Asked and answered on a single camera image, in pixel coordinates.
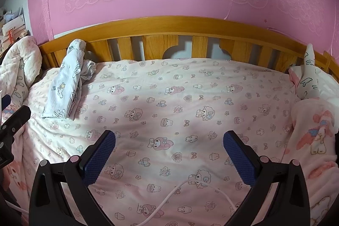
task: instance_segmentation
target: white cable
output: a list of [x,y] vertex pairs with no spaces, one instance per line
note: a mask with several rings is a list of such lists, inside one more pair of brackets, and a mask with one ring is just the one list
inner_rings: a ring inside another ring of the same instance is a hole
[[[179,186],[176,186],[176,187],[168,194],[168,196],[166,196],[166,198],[160,203],[160,205],[154,210],[154,212],[153,212],[147,219],[145,219],[143,222],[141,222],[140,224],[138,224],[138,225],[136,225],[136,226],[144,226],[146,223],[148,223],[148,222],[149,222],[149,221],[157,214],[157,212],[162,208],[162,206],[165,205],[166,201],[167,201],[172,195],[174,195],[174,193],[176,192],[176,190],[179,189],[183,184],[185,184],[185,183],[188,182],[188,181],[191,181],[191,179],[187,179],[187,180],[181,182]],[[233,207],[234,211],[237,210],[237,208],[235,207],[235,205],[233,204],[233,202],[231,201],[231,199],[226,195],[226,193],[224,193],[223,191],[219,190],[218,188],[213,187],[213,186],[210,185],[210,184],[204,183],[204,185],[209,186],[209,187],[215,189],[215,190],[218,191],[218,192],[221,192],[221,193],[226,197],[227,201],[231,204],[231,206]]]
[[15,206],[14,204],[12,204],[11,202],[8,202],[7,200],[5,200],[5,201],[6,201],[6,203],[7,203],[7,205],[8,205],[9,207],[11,207],[11,208],[13,208],[14,210],[17,210],[17,211],[19,211],[19,212],[22,212],[22,213],[25,214],[25,215],[28,215],[28,212],[27,212],[26,210],[21,209],[21,208],[19,208],[18,206]]

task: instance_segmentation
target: bed sheet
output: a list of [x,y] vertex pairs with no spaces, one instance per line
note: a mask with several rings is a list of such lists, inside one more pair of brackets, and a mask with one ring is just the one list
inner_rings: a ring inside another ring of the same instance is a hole
[[[239,205],[250,187],[223,148],[234,130],[259,155],[280,162],[292,132],[291,107],[299,101],[289,76],[235,61],[175,59],[97,64],[85,83],[75,120],[39,118],[53,77],[50,69],[24,104],[32,118],[24,133],[28,192],[42,159],[80,155],[112,130],[116,148],[89,189],[117,226],[144,221],[178,189],[148,225],[224,225],[234,210],[211,183]],[[65,188],[75,217],[84,222]]]

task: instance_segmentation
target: cable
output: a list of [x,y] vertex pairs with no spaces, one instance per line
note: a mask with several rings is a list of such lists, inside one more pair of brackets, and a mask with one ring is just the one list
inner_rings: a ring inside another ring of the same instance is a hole
[[[183,184],[185,184],[185,183],[188,182],[188,181],[191,181],[191,179],[187,179],[187,180],[181,182],[179,186],[176,186],[176,187],[168,194],[168,196],[166,196],[166,198],[160,203],[160,205],[154,210],[154,212],[153,212],[147,219],[145,219],[143,222],[141,222],[140,224],[138,224],[138,225],[136,225],[136,226],[144,226],[146,223],[148,223],[148,222],[156,215],[156,213],[162,208],[162,206],[165,205],[166,201],[167,201],[172,195],[174,195],[175,191],[176,191],[177,189],[179,189]],[[233,207],[234,211],[237,209],[237,208],[235,207],[235,205],[233,204],[233,202],[231,201],[231,199],[228,197],[228,195],[226,195],[226,193],[224,193],[223,191],[221,191],[221,190],[218,189],[218,188],[213,187],[213,186],[210,185],[210,184],[204,183],[204,185],[209,186],[209,187],[215,189],[215,190],[218,191],[218,192],[221,192],[221,193],[226,197],[227,201],[231,204],[231,206]]]
[[23,214],[25,214],[25,215],[28,215],[28,212],[27,212],[26,210],[21,209],[21,208],[19,208],[18,206],[15,206],[14,204],[12,204],[11,202],[8,202],[7,200],[5,200],[5,201],[6,201],[6,203],[7,203],[7,205],[8,205],[9,207],[11,207],[11,208],[13,208],[14,210],[17,210],[17,211],[19,211],[19,212],[21,212],[21,213],[23,213]]

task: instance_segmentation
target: wooden headboard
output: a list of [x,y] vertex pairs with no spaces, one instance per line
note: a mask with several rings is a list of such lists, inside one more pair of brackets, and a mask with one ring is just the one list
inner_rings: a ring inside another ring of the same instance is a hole
[[[117,39],[122,60],[134,60],[132,37],[142,36],[145,60],[162,59],[164,52],[178,45],[179,35],[192,36],[192,58],[207,55],[208,37],[219,38],[219,47],[232,60],[249,62],[253,45],[260,51],[255,64],[268,67],[273,50],[278,55],[273,69],[286,72],[303,63],[306,46],[277,32],[239,22],[204,17],[162,16],[125,19],[84,28],[40,46],[43,69],[59,67],[74,39],[87,42],[86,49],[101,62],[114,61],[108,39]],[[315,52],[316,66],[339,80],[339,66],[327,52]]]

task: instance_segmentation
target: bed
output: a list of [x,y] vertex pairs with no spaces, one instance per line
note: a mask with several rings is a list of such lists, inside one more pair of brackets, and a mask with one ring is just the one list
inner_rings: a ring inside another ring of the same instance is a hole
[[[163,60],[180,35],[192,36],[192,56]],[[134,36],[142,36],[144,61],[135,61]],[[220,39],[232,59],[206,58],[209,37]],[[87,42],[100,62],[97,71],[82,89],[74,121],[42,120],[49,87],[74,39]],[[117,39],[119,53],[110,39]],[[293,157],[293,107],[301,101],[286,72],[303,63],[306,46],[282,34],[213,18],[148,17],[88,27],[39,48],[45,72],[23,103],[32,111],[22,134],[26,200],[41,160],[80,155],[106,129],[115,132],[117,145],[90,190],[115,225],[142,222],[187,177],[195,181],[178,189],[148,225],[224,225],[235,210],[197,179],[223,189],[236,207],[241,204],[250,187],[223,149],[229,129],[258,155],[284,163]],[[315,52],[315,60],[338,81],[339,67],[328,53]],[[311,225],[332,219],[338,209],[334,134],[326,141],[326,154],[312,156],[317,167],[300,155],[309,170]],[[317,192],[325,179],[327,189]],[[84,222],[66,186],[64,192],[75,218]]]

